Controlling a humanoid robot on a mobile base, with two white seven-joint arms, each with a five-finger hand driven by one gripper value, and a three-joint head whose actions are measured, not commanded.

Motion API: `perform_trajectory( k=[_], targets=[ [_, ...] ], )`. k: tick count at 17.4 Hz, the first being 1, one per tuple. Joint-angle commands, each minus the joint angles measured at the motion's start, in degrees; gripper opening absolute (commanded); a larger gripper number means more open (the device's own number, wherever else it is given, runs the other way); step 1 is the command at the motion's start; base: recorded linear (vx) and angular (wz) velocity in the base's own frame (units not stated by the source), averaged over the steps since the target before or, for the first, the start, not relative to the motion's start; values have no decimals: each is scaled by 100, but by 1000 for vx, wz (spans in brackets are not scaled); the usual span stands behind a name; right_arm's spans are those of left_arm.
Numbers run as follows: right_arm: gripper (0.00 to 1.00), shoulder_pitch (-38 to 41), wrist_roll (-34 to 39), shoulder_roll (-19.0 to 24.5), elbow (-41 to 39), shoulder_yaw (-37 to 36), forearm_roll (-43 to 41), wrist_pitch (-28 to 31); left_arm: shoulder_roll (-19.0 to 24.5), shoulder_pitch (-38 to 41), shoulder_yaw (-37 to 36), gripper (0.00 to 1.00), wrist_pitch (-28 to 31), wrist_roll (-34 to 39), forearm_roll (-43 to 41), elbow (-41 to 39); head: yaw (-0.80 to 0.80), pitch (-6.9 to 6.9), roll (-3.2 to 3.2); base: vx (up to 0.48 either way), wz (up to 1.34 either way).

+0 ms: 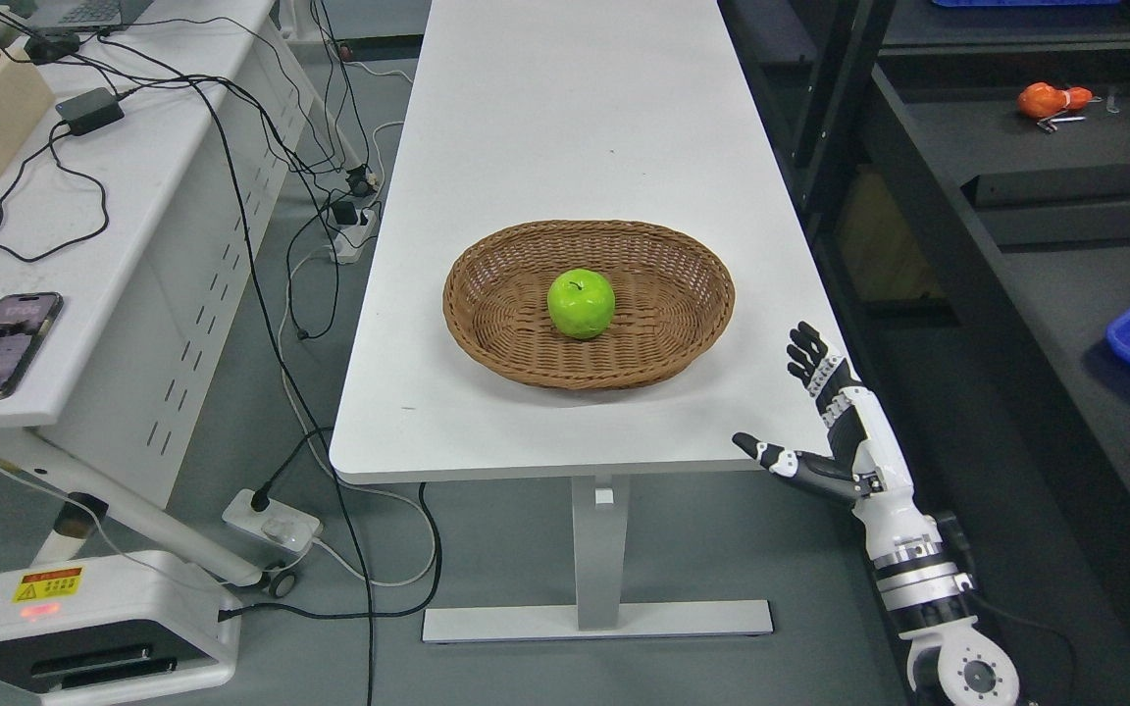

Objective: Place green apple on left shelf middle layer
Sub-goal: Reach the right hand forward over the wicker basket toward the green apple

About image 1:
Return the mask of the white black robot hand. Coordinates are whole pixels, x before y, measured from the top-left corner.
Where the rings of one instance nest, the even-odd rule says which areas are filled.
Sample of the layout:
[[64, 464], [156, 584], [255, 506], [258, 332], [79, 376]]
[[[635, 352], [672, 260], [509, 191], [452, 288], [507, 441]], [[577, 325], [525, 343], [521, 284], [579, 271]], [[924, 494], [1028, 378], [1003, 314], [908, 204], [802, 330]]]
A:
[[807, 322], [790, 330], [789, 374], [801, 381], [828, 429], [831, 455], [757, 439], [732, 442], [772, 477], [843, 502], [864, 528], [867, 557], [878, 569], [942, 554], [935, 520], [916, 508], [913, 478], [883, 403]]

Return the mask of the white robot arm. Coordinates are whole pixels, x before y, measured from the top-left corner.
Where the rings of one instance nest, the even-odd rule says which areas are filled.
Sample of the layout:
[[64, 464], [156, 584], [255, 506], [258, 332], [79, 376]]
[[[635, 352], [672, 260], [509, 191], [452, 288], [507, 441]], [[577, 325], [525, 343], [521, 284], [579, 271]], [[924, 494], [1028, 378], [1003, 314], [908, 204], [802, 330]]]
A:
[[970, 575], [941, 542], [919, 541], [873, 558], [873, 579], [901, 639], [919, 705], [1017, 705], [1022, 680], [996, 644], [977, 631]]

